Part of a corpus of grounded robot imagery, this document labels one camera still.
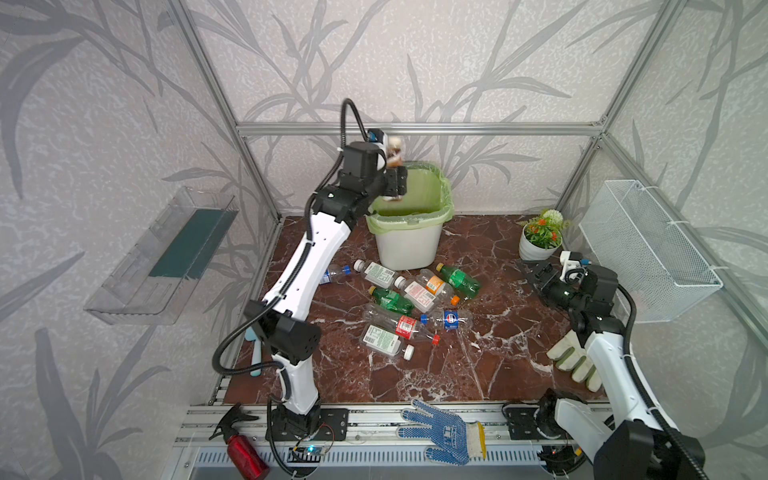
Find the green plastic bottle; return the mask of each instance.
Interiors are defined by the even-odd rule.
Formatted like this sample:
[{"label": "green plastic bottle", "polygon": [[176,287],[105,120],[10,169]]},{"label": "green plastic bottle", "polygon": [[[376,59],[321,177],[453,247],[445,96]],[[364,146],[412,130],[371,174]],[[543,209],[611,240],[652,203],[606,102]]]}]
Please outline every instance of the green plastic bottle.
[{"label": "green plastic bottle", "polygon": [[480,282],[455,266],[438,263],[436,270],[440,278],[450,283],[453,288],[457,289],[468,298],[475,298],[480,291]]},{"label": "green plastic bottle", "polygon": [[399,293],[386,288],[372,286],[368,293],[376,300],[380,306],[383,306],[390,312],[397,312],[400,315],[410,315],[413,310],[413,303],[407,298],[402,298]]}]

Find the bottle label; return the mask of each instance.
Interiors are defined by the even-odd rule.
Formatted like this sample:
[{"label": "bottle label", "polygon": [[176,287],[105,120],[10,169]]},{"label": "bottle label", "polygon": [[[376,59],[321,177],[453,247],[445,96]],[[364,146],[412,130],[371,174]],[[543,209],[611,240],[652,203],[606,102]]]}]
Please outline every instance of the bottle label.
[{"label": "bottle label", "polygon": [[416,282],[411,282],[406,287],[405,292],[413,298],[413,304],[422,312],[431,309],[432,304],[435,302],[435,296]]},{"label": "bottle label", "polygon": [[432,275],[432,278],[427,282],[427,290],[429,290],[432,295],[437,295],[437,291],[440,290],[443,283],[445,282],[440,280],[437,275]]},{"label": "bottle label", "polygon": [[393,354],[397,350],[397,335],[376,325],[368,325],[368,331],[362,340],[389,354]]},{"label": "bottle label", "polygon": [[453,285],[455,288],[458,288],[459,285],[464,283],[464,279],[466,277],[467,274],[461,270],[454,270],[453,273],[451,273],[451,276],[448,277],[448,283]]},{"label": "bottle label", "polygon": [[395,273],[396,272],[393,272],[389,268],[385,268],[376,262],[371,262],[365,271],[367,276],[384,282],[387,285],[389,285],[392,282],[392,279],[395,278]]},{"label": "bottle label", "polygon": [[397,328],[395,329],[395,333],[400,335],[402,338],[406,340],[410,340],[411,336],[413,335],[413,331],[416,327],[416,319],[412,319],[409,316],[401,316],[400,320],[397,322]]},{"label": "bottle label", "polygon": [[379,305],[383,306],[384,308],[388,309],[389,306],[393,303],[397,303],[397,300],[400,298],[400,294],[397,292],[389,291],[385,296],[382,297],[381,300],[379,300]]},{"label": "bottle label", "polygon": [[446,310],[442,314],[442,323],[446,330],[458,330],[458,311]]}]

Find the white flower pot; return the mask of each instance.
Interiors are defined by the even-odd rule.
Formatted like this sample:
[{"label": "white flower pot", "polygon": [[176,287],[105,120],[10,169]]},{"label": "white flower pot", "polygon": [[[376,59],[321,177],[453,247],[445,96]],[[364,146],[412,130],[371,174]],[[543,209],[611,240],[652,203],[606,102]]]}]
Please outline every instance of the white flower pot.
[{"label": "white flower pot", "polygon": [[525,230],[520,232],[520,258],[523,260],[546,260],[559,247],[559,245],[555,248],[537,247],[525,238]]}]

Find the leaf pattern wallpaper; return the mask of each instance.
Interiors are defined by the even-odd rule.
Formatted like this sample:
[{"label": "leaf pattern wallpaper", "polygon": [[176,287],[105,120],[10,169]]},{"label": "leaf pattern wallpaper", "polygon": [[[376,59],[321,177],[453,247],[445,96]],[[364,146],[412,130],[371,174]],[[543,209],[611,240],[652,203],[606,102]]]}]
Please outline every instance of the leaf pattern wallpaper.
[{"label": "leaf pattern wallpaper", "polygon": [[[686,4],[611,134],[768,304],[768,2]],[[565,212],[578,219],[603,180],[621,178],[599,153]],[[578,229],[569,245],[583,246]],[[712,295],[670,323],[643,324],[635,354],[667,411],[707,452],[711,478],[768,469],[768,357]]]},{"label": "leaf pattern wallpaper", "polygon": [[[276,228],[148,0],[0,0],[0,478],[156,478]],[[181,186],[240,207],[173,326],[83,305]]]},{"label": "leaf pattern wallpaper", "polygon": [[[188,5],[239,122],[337,122],[344,97],[368,121],[589,122],[607,107],[661,1]],[[405,138],[409,160],[440,165],[462,213],[553,205],[587,141]],[[281,212],[301,212],[337,142],[250,139]]]}]

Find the white trash bin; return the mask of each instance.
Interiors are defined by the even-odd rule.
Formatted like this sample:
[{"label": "white trash bin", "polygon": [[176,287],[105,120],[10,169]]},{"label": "white trash bin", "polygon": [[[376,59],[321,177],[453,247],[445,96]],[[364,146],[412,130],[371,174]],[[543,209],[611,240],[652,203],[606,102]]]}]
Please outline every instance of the white trash bin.
[{"label": "white trash bin", "polygon": [[376,235],[379,262],[391,270],[418,269],[435,261],[444,222],[453,218],[451,182],[433,164],[407,163],[408,193],[377,199],[366,217]]}]

